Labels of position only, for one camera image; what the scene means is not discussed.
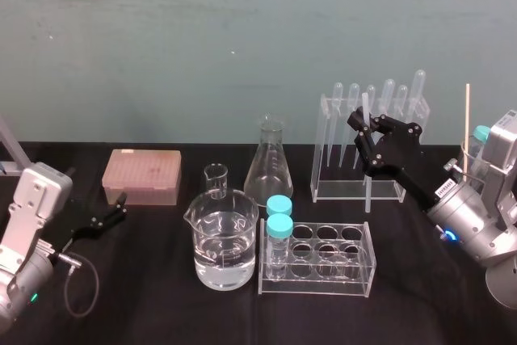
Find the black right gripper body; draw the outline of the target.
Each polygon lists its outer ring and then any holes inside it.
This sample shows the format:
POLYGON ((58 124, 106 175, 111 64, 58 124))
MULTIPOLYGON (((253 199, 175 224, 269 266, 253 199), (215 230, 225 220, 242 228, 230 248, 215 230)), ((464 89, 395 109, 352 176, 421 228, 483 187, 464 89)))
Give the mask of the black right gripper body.
POLYGON ((395 180, 423 211, 431 209, 439 201, 435 191, 440 186, 440 166, 439 159, 420 144, 421 128, 385 115, 378 118, 382 133, 371 136, 384 165, 376 176, 395 180))

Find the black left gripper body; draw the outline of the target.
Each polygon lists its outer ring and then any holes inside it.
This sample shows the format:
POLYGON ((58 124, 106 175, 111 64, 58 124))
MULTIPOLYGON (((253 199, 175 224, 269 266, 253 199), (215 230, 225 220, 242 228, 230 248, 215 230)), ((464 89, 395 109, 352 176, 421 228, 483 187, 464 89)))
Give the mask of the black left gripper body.
POLYGON ((47 254, 48 259, 55 259, 59 253, 64 252, 77 237, 83 226, 52 224, 47 227, 47 242, 51 249, 47 254))

